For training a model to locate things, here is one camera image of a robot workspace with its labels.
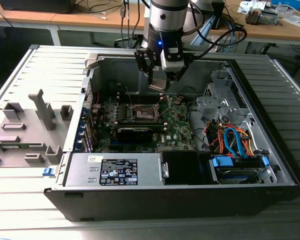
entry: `white table leg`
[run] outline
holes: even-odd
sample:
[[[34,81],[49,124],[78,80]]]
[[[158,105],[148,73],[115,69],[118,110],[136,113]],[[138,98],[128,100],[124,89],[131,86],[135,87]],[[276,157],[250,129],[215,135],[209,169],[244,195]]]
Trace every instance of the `white table leg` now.
[[[58,26],[57,25],[50,25],[48,27],[50,30],[50,34],[52,37],[53,45],[55,46],[61,46],[60,39],[59,39],[59,34],[58,34]]]

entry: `table surface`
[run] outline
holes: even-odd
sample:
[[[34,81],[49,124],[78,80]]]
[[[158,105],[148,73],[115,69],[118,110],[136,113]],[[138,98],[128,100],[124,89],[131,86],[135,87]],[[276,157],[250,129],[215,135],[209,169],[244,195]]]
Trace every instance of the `table surface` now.
[[[90,0],[89,5],[92,6],[94,2],[97,4],[107,3],[107,1]],[[290,24],[282,19],[278,20],[276,25],[250,25],[246,24],[245,14],[238,13],[238,4],[241,0],[226,0],[226,5],[230,15],[235,19],[236,23],[244,25],[244,28],[248,32],[249,38],[267,38],[267,39],[280,39],[280,40],[299,40],[300,41],[300,27]],[[82,3],[83,10],[86,7],[85,3]],[[102,11],[110,6],[119,5],[118,2],[110,2],[106,6],[99,6],[96,11]],[[137,29],[144,28],[144,5],[140,5],[140,22]],[[107,20],[100,19],[92,14],[79,12],[74,10],[72,14],[58,14],[49,12],[35,12],[35,11],[5,11],[0,6],[0,12],[5,16],[9,22],[19,23],[40,23],[40,24],[54,24],[54,25],[69,25],[69,26],[81,26],[81,27],[101,27],[101,28],[120,28],[121,17],[120,8],[114,8],[106,11],[107,15],[100,15],[106,17]],[[137,4],[130,4],[130,28],[133,28],[138,18],[138,6]],[[123,27],[128,27],[127,17],[124,20]],[[226,26],[222,26],[218,30],[211,30],[211,35],[221,35],[227,31]]]

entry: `blue box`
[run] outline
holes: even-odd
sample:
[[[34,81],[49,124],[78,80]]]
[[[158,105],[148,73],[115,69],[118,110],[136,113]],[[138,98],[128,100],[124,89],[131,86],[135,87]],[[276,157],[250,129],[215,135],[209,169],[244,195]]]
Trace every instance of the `blue box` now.
[[[289,5],[296,10],[300,9],[300,0],[271,0],[271,4],[278,5],[281,3],[282,5]]]

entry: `black front panel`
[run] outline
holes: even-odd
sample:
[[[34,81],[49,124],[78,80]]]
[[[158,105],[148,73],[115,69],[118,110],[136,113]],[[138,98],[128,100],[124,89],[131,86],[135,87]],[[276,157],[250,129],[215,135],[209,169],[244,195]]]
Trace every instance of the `black front panel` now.
[[[0,0],[4,10],[25,10],[68,14],[76,0]]]
[[[72,222],[118,221],[256,215],[278,201],[296,198],[300,187],[98,190],[76,194],[46,190],[44,194]]]

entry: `wooden table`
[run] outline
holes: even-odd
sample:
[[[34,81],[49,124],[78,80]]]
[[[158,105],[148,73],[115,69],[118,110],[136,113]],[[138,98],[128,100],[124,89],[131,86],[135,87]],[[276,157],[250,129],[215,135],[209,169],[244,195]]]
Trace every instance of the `wooden table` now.
[[[238,13],[238,5],[241,0],[226,0],[227,9],[230,16],[238,24],[244,25],[248,33],[249,42],[276,43],[276,44],[296,44],[300,45],[300,26],[295,26],[279,18],[276,25],[251,25],[246,24],[246,14]],[[228,29],[223,26],[219,30],[211,30],[210,34],[221,35]]]
[[[96,0],[89,0],[92,6]],[[97,4],[107,3],[108,1],[97,0]],[[277,25],[250,25],[246,24],[245,14],[238,14],[238,5],[241,0],[226,0],[226,5],[230,15],[236,19],[236,22],[243,24],[248,32],[247,41],[263,42],[263,43],[277,43],[277,44],[296,44],[300,45],[300,27],[290,24],[282,19],[278,20]],[[96,10],[101,11],[111,6],[119,5],[118,2],[110,2],[106,6],[99,6]],[[104,33],[120,33],[121,31],[121,17],[120,8],[114,8],[106,11],[107,15],[100,15],[106,17],[107,20],[100,19],[92,14],[79,12],[74,10],[71,14],[58,14],[48,12],[33,12],[33,11],[5,11],[0,6],[0,12],[5,18],[14,26],[18,28],[35,28],[48,29],[51,33],[54,45],[60,46],[58,31],[85,31],[85,32],[104,32]],[[145,7],[140,5],[140,22],[136,29],[136,34],[142,34],[145,18]],[[138,6],[130,4],[130,31],[135,25],[138,16]],[[4,18],[0,15],[0,26],[9,27]],[[127,33],[128,23],[127,17],[123,23],[123,32]],[[218,30],[211,30],[209,35],[218,37],[227,31],[226,26]]]
[[[103,4],[107,0],[89,0],[89,5],[94,3]],[[96,11],[102,11],[112,6],[120,5],[117,1],[110,2],[105,6],[99,6]],[[143,34],[145,18],[145,7],[140,5],[140,21],[136,28],[136,34]],[[32,28],[32,29],[48,29],[51,33],[53,44],[61,46],[58,31],[84,31],[84,32],[102,32],[102,33],[120,33],[121,32],[121,17],[120,7],[116,7],[106,11],[106,15],[97,14],[98,16],[106,17],[106,20],[98,18],[89,13],[83,13],[78,10],[73,10],[71,14],[58,14],[52,12],[36,12],[36,11],[7,11],[3,10],[0,5],[0,13],[16,28]],[[130,32],[138,18],[138,5],[130,4]],[[0,15],[0,26],[11,27],[10,24]],[[123,33],[128,32],[128,18],[126,17],[123,22]]]

